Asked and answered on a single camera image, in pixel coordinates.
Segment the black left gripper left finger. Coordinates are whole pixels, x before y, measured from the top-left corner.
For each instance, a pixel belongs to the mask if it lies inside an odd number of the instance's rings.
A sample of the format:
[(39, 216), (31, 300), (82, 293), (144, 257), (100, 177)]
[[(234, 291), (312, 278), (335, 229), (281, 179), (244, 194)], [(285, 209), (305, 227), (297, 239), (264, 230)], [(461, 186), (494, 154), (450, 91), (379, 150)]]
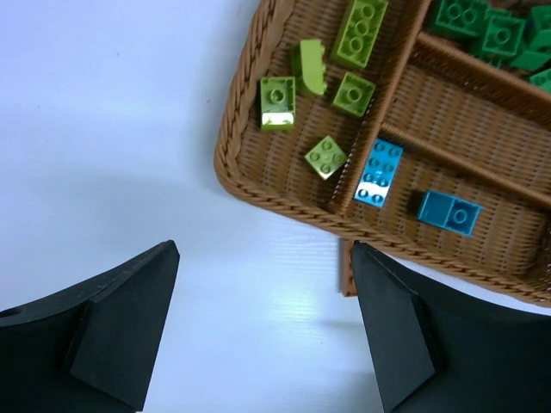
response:
[(180, 255), (169, 240), (1, 313), (3, 412), (140, 412)]

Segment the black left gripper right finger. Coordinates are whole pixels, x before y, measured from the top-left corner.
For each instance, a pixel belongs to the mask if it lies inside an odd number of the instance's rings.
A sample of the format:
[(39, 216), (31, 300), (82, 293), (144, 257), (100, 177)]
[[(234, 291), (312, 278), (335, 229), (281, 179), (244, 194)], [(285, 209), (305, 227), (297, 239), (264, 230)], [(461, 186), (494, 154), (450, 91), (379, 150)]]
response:
[(384, 411), (549, 411), (548, 316), (477, 299), (365, 243), (351, 266)]

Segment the brown lego brick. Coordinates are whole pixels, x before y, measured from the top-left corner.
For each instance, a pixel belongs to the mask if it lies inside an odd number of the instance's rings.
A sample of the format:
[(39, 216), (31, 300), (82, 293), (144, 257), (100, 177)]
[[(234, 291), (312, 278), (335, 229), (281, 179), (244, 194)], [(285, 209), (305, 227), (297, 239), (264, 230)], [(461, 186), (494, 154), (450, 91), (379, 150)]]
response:
[(354, 242), (341, 238), (339, 240), (339, 291), (344, 297), (357, 295), (356, 284), (351, 265), (351, 253)]

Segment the cyan patterned round lego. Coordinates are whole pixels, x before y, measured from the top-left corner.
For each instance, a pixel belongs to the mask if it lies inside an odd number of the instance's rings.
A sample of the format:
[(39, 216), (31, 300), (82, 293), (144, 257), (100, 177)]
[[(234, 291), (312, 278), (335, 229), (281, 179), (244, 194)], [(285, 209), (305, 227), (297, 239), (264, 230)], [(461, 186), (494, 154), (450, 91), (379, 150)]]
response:
[(426, 191), (417, 219), (437, 228), (471, 237), (483, 207), (451, 194)]

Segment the cyan long lego brick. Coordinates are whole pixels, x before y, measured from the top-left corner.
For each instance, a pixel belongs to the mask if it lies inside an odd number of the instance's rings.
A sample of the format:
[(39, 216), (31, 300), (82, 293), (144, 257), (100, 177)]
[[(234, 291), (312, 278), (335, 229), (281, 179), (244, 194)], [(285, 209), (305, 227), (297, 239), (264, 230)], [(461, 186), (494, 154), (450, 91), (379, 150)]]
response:
[(377, 138), (365, 163), (354, 200), (383, 207), (402, 154), (401, 146)]

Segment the lime square lego brick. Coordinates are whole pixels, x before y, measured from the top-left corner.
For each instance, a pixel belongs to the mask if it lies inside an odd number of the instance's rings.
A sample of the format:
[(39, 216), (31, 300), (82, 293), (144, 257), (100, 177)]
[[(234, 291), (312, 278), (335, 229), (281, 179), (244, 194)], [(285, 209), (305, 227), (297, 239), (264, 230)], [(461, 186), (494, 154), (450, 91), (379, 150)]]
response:
[(331, 105), (356, 118), (365, 115), (375, 92), (376, 85), (356, 74), (344, 74)]

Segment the lime long lego brick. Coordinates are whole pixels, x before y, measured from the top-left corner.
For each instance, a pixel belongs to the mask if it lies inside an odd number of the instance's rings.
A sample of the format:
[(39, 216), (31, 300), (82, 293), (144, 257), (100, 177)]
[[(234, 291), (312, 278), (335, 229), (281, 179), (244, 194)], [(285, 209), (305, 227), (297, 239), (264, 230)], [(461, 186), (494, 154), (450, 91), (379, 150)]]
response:
[(351, 69), (367, 66), (387, 11), (385, 0), (349, 1), (331, 50), (331, 58)]

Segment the dark green lego block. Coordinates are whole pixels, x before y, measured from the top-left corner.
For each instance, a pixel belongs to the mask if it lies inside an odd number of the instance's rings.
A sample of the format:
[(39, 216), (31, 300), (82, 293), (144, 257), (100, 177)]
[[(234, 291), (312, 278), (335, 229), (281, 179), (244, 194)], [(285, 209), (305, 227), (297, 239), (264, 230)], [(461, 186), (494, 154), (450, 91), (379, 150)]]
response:
[(526, 21), (510, 15), (491, 15), (469, 53), (482, 58), (511, 58), (517, 54)]

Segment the lime sloped lego brick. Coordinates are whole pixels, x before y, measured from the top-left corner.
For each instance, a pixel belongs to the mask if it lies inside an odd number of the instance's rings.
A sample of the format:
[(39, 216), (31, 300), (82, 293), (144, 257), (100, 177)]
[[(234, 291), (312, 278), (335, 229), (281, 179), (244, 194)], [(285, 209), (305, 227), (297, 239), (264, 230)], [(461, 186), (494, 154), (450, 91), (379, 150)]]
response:
[(299, 94), (322, 96), (326, 92), (324, 54), (325, 47), (320, 39), (300, 40), (291, 49), (291, 71)]

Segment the green shiny lego brick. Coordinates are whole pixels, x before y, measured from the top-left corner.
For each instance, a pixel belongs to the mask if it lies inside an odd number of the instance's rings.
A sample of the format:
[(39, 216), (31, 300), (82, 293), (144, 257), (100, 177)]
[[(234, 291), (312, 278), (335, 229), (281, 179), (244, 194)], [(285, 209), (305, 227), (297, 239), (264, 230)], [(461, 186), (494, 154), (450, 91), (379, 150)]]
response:
[(490, 4), (480, 0), (440, 0), (430, 6), (426, 30), (450, 40), (470, 40), (481, 35)]

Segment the green lego plate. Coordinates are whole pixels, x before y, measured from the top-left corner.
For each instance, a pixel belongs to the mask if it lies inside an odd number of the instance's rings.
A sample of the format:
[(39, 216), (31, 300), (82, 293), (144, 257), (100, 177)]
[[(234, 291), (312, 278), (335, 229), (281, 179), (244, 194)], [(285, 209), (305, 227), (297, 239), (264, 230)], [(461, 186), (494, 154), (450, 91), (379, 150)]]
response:
[(551, 69), (540, 71), (529, 77), (529, 82), (539, 89), (551, 92)]

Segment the green square lego brick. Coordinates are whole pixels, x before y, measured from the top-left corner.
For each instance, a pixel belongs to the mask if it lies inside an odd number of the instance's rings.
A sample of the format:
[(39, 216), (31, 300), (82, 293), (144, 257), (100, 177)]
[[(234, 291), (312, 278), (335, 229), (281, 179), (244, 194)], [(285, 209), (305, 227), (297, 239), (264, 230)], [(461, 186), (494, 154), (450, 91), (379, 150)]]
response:
[(536, 71), (543, 67), (550, 60), (550, 53), (547, 51), (526, 50), (511, 58), (507, 65), (511, 68)]

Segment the green long lego brick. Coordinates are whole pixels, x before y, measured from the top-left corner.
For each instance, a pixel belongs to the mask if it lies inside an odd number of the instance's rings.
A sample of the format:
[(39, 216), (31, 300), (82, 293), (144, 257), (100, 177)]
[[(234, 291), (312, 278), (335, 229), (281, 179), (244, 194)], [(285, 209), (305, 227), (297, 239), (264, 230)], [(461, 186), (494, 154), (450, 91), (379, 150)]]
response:
[(527, 15), (525, 41), (530, 49), (550, 47), (550, 5), (533, 7)]

